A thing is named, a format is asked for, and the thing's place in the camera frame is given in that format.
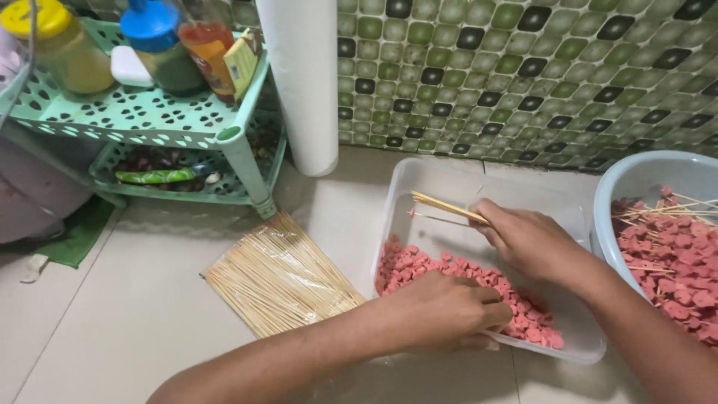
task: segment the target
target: green towel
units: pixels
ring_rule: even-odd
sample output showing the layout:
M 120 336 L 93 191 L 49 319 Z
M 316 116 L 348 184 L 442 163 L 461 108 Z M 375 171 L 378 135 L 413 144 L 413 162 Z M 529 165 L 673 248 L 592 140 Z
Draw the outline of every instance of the green towel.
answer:
M 65 219 L 65 233 L 47 241 L 19 240 L 0 246 L 1 251 L 42 254 L 49 261 L 78 268 L 97 242 L 114 210 L 112 203 L 93 196 Z

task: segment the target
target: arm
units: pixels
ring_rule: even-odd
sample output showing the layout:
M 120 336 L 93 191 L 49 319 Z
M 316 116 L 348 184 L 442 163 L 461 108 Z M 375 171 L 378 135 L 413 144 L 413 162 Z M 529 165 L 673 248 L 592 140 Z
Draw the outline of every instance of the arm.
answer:
M 587 304 L 658 402 L 716 402 L 718 355 L 659 313 L 553 219 L 485 199 L 472 210 L 491 222 L 493 227 L 471 224 L 509 265 L 527 277 L 559 284 Z
M 498 343 L 511 309 L 498 291 L 431 271 L 339 316 L 255 341 L 171 377 L 148 403 L 276 403 L 349 364 L 426 347 L 447 351 Z

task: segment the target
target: blue lid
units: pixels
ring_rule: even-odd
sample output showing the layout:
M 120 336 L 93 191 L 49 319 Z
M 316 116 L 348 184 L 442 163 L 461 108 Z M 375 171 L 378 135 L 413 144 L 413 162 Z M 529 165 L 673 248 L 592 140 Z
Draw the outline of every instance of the blue lid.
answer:
M 177 44 L 175 29 L 180 13 L 160 0 L 129 0 L 130 8 L 120 18 L 120 29 L 136 50 L 158 53 Z

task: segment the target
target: light blue plastic basin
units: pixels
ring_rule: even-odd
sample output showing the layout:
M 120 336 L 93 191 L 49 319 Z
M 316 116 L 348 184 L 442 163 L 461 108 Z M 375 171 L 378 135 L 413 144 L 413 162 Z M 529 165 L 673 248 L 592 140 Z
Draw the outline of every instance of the light blue plastic basin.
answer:
M 658 201 L 662 185 L 699 201 L 718 198 L 718 160 L 686 152 L 644 152 L 617 162 L 601 178 L 593 208 L 593 252 L 613 267 L 635 291 L 643 291 L 621 257 L 611 224 L 611 201 L 641 198 Z M 706 206 L 696 206 L 704 210 Z

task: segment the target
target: yellow lid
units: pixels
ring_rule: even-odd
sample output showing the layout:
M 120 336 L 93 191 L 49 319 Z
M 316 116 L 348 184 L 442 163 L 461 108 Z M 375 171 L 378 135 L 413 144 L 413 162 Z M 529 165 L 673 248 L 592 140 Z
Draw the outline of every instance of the yellow lid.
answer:
M 73 21 L 73 15 L 57 0 L 35 0 L 37 3 L 37 39 L 46 40 L 65 31 Z M 14 37 L 30 38 L 32 11 L 27 0 L 11 3 L 0 13 L 0 22 Z

